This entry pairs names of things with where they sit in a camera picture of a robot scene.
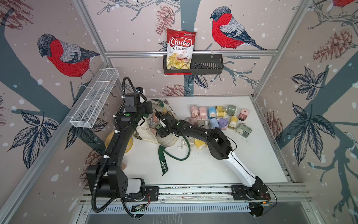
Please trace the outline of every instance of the green bag strap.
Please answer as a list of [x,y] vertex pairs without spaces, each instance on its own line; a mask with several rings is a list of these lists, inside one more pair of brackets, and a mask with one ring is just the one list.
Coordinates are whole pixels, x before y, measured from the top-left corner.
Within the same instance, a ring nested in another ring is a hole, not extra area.
[[158,104],[158,105],[159,105],[160,107],[164,107],[163,101],[158,100],[158,99],[151,99],[151,100],[159,102],[160,104]]
[[185,158],[183,158],[183,159],[177,158],[177,157],[169,154],[167,151],[165,151],[165,149],[166,149],[165,146],[159,146],[159,148],[158,148],[158,156],[159,156],[159,161],[160,161],[160,165],[161,165],[161,171],[163,173],[162,175],[166,174],[166,172],[168,172],[168,170],[169,170],[168,166],[166,164],[164,153],[166,153],[168,156],[172,157],[173,159],[176,159],[176,160],[179,160],[179,161],[184,161],[189,157],[189,155],[190,155],[190,144],[189,144],[187,138],[184,135],[182,135],[182,137],[187,142],[188,148],[189,148],[187,156]]

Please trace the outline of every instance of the yellow bowl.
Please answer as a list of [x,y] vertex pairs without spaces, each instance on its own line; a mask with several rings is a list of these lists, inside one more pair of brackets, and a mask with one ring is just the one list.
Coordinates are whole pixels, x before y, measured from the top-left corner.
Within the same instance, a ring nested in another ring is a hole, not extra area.
[[[106,145],[106,148],[108,147],[109,143],[111,142],[111,139],[113,137],[113,134],[114,132],[111,132],[107,138],[106,138],[106,142],[105,142],[105,145]],[[131,138],[129,139],[129,142],[128,142],[128,145],[127,145],[127,148],[126,148],[126,152],[127,153],[133,146],[133,137],[131,136]]]

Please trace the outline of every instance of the bullfinch illustration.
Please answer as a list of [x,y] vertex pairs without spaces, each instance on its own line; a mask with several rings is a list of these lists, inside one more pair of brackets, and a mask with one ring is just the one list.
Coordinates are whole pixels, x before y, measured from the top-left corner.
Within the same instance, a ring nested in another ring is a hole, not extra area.
[[81,77],[81,85],[77,89],[85,86],[82,84],[82,75],[87,70],[91,71],[89,64],[95,56],[99,56],[99,53],[86,50],[77,44],[65,43],[51,34],[42,35],[37,41],[37,47],[40,55],[46,55],[62,74]]
[[251,45],[260,50],[265,50],[256,44],[243,25],[239,24],[231,14],[229,7],[221,6],[216,8],[211,14],[213,19],[213,38],[221,46],[236,49],[238,46]]
[[[345,7],[346,5],[354,2],[355,0],[322,0],[322,1],[317,2],[316,5],[319,5],[319,4],[321,4],[321,3],[325,2],[325,1],[330,1],[330,2],[333,3],[333,6],[340,7],[341,10],[342,10],[341,14],[343,14],[343,13],[347,13],[347,12],[343,12],[343,7]],[[332,9],[333,9],[333,7],[328,11],[327,14],[330,14]]]

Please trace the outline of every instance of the green lanyard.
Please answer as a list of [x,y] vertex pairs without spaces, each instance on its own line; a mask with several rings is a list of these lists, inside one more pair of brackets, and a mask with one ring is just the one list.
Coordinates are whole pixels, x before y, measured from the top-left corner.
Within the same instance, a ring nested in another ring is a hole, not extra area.
[[165,149],[166,149],[165,146],[159,146],[158,156],[159,156],[160,167],[161,167],[161,171],[163,172],[163,175],[166,174],[166,172],[168,172],[168,170],[169,170],[168,166],[166,164],[164,153],[166,153],[168,156],[172,157],[173,159],[176,159],[176,160],[179,160],[179,161],[184,161],[189,157],[189,155],[190,155],[190,144],[189,144],[187,138],[184,135],[182,135],[182,137],[187,142],[188,148],[189,148],[188,155],[184,159],[179,159],[179,158],[169,154],[167,151],[165,151]]

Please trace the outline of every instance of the chip bag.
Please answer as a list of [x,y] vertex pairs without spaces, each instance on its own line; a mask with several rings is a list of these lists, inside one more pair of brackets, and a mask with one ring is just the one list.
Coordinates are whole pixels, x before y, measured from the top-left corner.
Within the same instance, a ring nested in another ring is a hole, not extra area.
[[167,69],[190,69],[194,50],[195,34],[187,31],[167,29]]

